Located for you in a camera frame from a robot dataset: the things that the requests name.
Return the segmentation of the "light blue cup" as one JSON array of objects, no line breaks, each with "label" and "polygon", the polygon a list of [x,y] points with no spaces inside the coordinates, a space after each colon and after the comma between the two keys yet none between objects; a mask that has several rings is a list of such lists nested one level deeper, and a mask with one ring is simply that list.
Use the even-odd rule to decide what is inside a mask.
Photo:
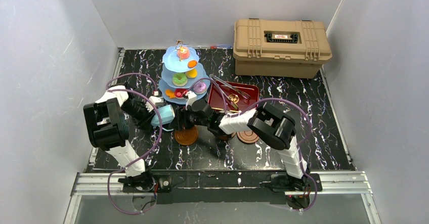
[{"label": "light blue cup", "polygon": [[166,105],[158,108],[158,112],[162,121],[162,124],[159,121],[158,115],[155,114],[151,120],[151,125],[153,127],[162,127],[164,131],[173,131],[173,129],[168,129],[168,125],[172,123],[175,118],[175,110],[172,105]]}]

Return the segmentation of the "purple glazed donut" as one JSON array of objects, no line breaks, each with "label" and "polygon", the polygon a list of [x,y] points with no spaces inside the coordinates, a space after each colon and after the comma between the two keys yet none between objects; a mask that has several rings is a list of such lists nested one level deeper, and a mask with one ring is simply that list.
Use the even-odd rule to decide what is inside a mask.
[{"label": "purple glazed donut", "polygon": [[207,84],[203,80],[199,81],[193,86],[192,91],[197,95],[203,95],[207,91]]}]

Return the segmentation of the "red glazed donut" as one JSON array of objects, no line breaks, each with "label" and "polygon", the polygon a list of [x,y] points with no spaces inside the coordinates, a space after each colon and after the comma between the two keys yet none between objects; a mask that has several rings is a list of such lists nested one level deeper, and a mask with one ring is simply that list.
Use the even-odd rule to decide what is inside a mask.
[{"label": "red glazed donut", "polygon": [[174,96],[176,99],[178,100],[182,100],[185,98],[187,93],[187,89],[186,88],[176,88],[174,91]]}]

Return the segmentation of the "orange fish cookie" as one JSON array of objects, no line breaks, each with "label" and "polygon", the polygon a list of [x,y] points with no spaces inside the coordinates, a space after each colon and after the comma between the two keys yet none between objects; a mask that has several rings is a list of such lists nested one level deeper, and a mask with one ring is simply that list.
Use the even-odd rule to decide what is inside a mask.
[{"label": "orange fish cookie", "polygon": [[166,97],[168,97],[169,99],[175,99],[175,98],[176,98],[175,91],[172,91],[172,90],[170,90],[170,89],[166,89],[166,90],[164,91],[164,94],[165,94],[165,96],[166,96]]}]

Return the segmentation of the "silver metal tongs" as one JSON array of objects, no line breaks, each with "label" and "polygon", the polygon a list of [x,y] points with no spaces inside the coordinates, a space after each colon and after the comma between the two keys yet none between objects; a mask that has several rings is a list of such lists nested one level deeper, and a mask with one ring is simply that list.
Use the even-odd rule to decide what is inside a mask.
[{"label": "silver metal tongs", "polygon": [[239,101],[239,97],[241,96],[243,101],[245,103],[248,103],[249,99],[250,99],[250,95],[247,94],[246,92],[240,90],[237,87],[232,86],[231,84],[229,84],[226,81],[221,80],[220,78],[218,78],[217,76],[210,74],[209,77],[211,79],[213,79],[215,82],[219,82],[221,85],[227,87],[228,89],[230,89],[232,91],[232,93],[230,95],[226,94],[222,89],[220,89],[221,92],[221,96],[225,96],[228,98],[228,104],[236,111],[239,110],[238,106],[237,106],[237,102]]}]

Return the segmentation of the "green glazed donut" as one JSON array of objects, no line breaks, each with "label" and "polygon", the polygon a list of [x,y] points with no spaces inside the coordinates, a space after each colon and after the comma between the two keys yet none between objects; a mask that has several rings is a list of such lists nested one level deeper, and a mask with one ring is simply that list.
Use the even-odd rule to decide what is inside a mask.
[{"label": "green glazed donut", "polygon": [[172,83],[175,86],[185,86],[188,82],[188,77],[185,73],[175,73],[172,77]]}]

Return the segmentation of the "yellow cake slice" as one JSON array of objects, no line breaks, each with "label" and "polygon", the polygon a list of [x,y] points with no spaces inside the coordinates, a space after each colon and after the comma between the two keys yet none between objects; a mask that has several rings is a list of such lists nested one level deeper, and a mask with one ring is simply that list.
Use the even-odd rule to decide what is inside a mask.
[{"label": "yellow cake slice", "polygon": [[194,78],[196,78],[196,77],[197,77],[197,75],[198,75],[198,71],[197,71],[197,69],[196,69],[196,68],[194,68],[194,69],[192,69],[192,70],[190,70],[190,71],[187,71],[187,72],[185,73],[185,75],[186,75],[186,77],[187,77],[188,79],[194,79]]}]

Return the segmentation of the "red rectangular tray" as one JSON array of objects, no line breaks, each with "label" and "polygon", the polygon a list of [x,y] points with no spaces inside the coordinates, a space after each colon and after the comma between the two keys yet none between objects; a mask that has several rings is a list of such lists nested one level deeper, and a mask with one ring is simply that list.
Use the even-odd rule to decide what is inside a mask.
[{"label": "red rectangular tray", "polygon": [[[246,109],[248,106],[259,100],[260,90],[257,86],[236,82],[228,83],[237,90],[240,90],[249,95],[249,97],[245,99],[244,96],[238,94],[233,89],[228,88],[220,82],[217,82],[223,92],[226,93],[225,99],[228,111],[237,113]],[[216,87],[212,87],[210,89],[207,102],[214,110],[224,110],[224,102],[222,95]]]}]

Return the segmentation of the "blue three-tier cake stand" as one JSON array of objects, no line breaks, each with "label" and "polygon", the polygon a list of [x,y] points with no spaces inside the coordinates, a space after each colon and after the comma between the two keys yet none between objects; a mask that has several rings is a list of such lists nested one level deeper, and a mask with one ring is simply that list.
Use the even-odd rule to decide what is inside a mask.
[{"label": "blue three-tier cake stand", "polygon": [[[186,99],[178,100],[178,99],[169,99],[165,96],[164,91],[166,89],[170,89],[172,91],[175,91],[176,88],[186,88],[187,91],[192,91],[193,86],[199,82],[204,81],[207,84],[207,91],[210,87],[210,80],[208,80],[208,75],[206,73],[206,70],[204,69],[203,65],[199,62],[200,57],[197,55],[197,52],[194,48],[189,48],[190,50],[190,57],[185,60],[179,60],[179,57],[177,56],[177,48],[180,46],[186,46],[182,44],[181,42],[178,42],[175,46],[167,48],[165,54],[162,57],[162,72],[161,72],[161,79],[158,82],[158,87],[162,93],[163,98],[171,103],[184,105],[186,103]],[[185,86],[175,86],[172,83],[172,77],[175,73],[186,73],[187,71],[190,71],[187,64],[190,60],[197,60],[198,64],[196,67],[198,71],[198,75],[194,79],[188,79],[188,82]],[[206,94],[203,95],[197,95],[197,99],[202,99]]]}]

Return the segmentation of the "pink sugared cake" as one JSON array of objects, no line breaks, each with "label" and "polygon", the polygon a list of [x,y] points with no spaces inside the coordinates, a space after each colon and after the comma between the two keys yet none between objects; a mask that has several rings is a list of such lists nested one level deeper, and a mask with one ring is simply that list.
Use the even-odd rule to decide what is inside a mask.
[{"label": "pink sugared cake", "polygon": [[190,57],[190,50],[187,46],[180,46],[177,48],[177,56],[179,60],[185,60]]}]

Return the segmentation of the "round brown wooden box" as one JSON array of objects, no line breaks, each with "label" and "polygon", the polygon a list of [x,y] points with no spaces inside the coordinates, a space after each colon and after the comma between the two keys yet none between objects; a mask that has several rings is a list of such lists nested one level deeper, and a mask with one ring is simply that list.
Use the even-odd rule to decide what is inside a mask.
[{"label": "round brown wooden box", "polygon": [[236,133],[232,133],[229,135],[224,135],[224,136],[216,136],[217,139],[221,140],[221,141],[229,141],[230,139],[232,139],[234,136],[236,136]]}]

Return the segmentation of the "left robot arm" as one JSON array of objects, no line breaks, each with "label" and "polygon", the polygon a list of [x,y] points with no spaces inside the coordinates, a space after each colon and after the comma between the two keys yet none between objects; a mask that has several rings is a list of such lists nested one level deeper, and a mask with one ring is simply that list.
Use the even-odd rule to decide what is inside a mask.
[{"label": "left robot arm", "polygon": [[83,107],[91,145],[110,154],[125,168],[126,178],[121,182],[127,184],[148,181],[152,175],[129,142],[125,116],[137,129],[150,132],[155,107],[163,102],[157,89],[145,102],[136,100],[131,90],[127,84],[112,86],[100,99]]}]

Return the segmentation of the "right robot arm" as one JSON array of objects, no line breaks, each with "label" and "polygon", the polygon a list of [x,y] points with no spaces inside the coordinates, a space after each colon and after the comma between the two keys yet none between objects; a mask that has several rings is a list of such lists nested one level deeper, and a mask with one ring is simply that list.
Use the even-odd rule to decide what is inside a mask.
[{"label": "right robot arm", "polygon": [[290,177],[301,179],[307,175],[308,166],[296,139],[296,122],[273,101],[273,98],[262,99],[240,113],[226,113],[212,109],[205,100],[197,100],[177,108],[169,127],[188,130],[196,125],[205,126],[215,136],[252,131],[279,152]]}]

